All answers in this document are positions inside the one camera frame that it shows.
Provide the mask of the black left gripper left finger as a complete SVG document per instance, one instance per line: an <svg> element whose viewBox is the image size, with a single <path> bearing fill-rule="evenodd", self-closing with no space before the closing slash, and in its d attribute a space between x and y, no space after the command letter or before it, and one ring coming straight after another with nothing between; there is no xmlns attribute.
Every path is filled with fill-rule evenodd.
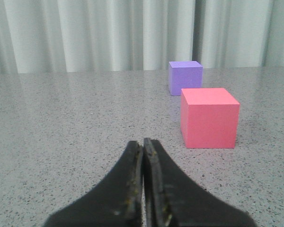
<svg viewBox="0 0 284 227"><path fill-rule="evenodd" d="M86 195L52 214L46 227L140 227L143 151L128 142L107 176Z"/></svg>

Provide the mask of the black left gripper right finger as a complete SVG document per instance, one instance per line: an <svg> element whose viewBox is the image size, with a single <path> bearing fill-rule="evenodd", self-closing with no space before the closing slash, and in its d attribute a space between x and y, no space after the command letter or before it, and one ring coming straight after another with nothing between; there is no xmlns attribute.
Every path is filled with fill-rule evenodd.
<svg viewBox="0 0 284 227"><path fill-rule="evenodd" d="M149 227L254 227L245 212L196 184L158 140L144 139L146 223Z"/></svg>

